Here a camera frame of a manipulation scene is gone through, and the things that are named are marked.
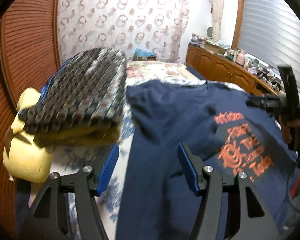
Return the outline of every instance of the wooden wardrobe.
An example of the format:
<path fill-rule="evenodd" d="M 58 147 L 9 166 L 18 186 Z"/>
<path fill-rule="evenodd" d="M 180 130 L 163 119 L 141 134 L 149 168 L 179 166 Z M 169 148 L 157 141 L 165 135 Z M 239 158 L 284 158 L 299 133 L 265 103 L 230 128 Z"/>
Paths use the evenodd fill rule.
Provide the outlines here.
<path fill-rule="evenodd" d="M 0 224 L 16 238 L 15 182 L 2 165 L 5 132 L 24 89 L 39 90 L 60 68 L 58 0 L 15 0 L 0 20 Z"/>

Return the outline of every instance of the orange logo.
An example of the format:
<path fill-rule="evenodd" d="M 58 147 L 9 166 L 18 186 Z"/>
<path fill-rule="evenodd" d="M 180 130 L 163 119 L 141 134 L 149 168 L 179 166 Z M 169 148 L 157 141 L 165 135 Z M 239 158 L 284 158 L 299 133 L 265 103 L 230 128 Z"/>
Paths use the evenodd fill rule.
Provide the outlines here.
<path fill-rule="evenodd" d="M 244 116 L 240 113 L 230 112 L 229 114 L 220 113 L 214 119 L 217 124 L 223 124 L 229 121 L 244 119 Z M 259 145 L 259 147 L 249 154 L 243 154 L 240 152 L 240 146 L 236 145 L 235 138 L 248 134 L 250 131 L 251 128 L 247 123 L 235 126 L 233 128 L 229 128 L 227 130 L 229 136 L 226 140 L 226 144 L 220 149 L 218 159 L 222 158 L 223 167 L 231 168 L 234 176 L 237 175 L 237 173 L 243 171 L 242 168 L 245 168 L 247 164 L 249 165 L 249 163 L 251 164 L 248 166 L 248 168 L 251 169 L 257 177 L 263 174 L 270 165 L 274 166 L 274 163 L 272 162 L 269 155 L 265 157 L 262 156 L 262 153 L 265 151 L 266 148 L 260 145 L 260 142 L 256 139 L 254 134 L 250 135 L 248 138 L 241 140 L 240 144 L 245 146 L 248 151 L 255 146 Z M 259 163 L 255 161 L 257 157 L 260 158 Z M 250 176 L 250 180 L 254 182 L 253 176 Z"/>

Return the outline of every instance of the dresser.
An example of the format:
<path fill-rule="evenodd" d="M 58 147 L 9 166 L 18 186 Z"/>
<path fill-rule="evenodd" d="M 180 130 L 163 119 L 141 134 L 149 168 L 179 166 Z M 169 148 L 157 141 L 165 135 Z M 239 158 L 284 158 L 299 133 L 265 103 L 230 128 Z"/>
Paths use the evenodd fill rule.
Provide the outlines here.
<path fill-rule="evenodd" d="M 193 67 L 207 80 L 234 83 L 254 95 L 277 95 L 272 88 L 257 76 L 250 74 L 243 66 L 202 48 L 188 45 L 186 65 Z"/>

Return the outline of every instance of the person's hand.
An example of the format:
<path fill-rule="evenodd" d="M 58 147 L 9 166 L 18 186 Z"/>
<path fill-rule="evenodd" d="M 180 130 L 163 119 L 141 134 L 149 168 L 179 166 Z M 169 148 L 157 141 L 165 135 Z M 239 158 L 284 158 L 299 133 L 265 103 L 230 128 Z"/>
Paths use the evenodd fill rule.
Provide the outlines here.
<path fill-rule="evenodd" d="M 300 119 L 295 119 L 293 121 L 284 122 L 282 117 L 279 116 L 279 123 L 281 125 L 282 139 L 285 143 L 292 142 L 292 135 L 290 134 L 290 128 L 300 128 Z"/>

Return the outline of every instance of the metal screw cap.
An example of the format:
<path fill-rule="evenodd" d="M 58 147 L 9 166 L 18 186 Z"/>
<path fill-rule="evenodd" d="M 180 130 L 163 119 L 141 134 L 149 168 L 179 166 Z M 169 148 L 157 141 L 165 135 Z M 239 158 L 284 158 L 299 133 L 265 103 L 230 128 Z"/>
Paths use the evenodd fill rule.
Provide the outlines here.
<path fill-rule="evenodd" d="M 241 179 L 245 179 L 247 177 L 247 174 L 245 174 L 244 172 L 239 172 L 239 177 Z"/>
<path fill-rule="evenodd" d="M 90 171 L 92 171 L 92 167 L 91 167 L 91 166 L 85 166 L 85 167 L 83 168 L 83 171 L 84 171 L 84 172 L 90 172 Z"/>
<path fill-rule="evenodd" d="M 213 168 L 212 168 L 211 166 L 207 165 L 207 166 L 204 167 L 204 170 L 205 170 L 206 172 L 212 172 L 212 171 L 213 171 Z"/>
<path fill-rule="evenodd" d="M 51 179 L 56 179 L 58 176 L 59 176 L 59 174 L 57 172 L 53 172 L 50 174 Z"/>

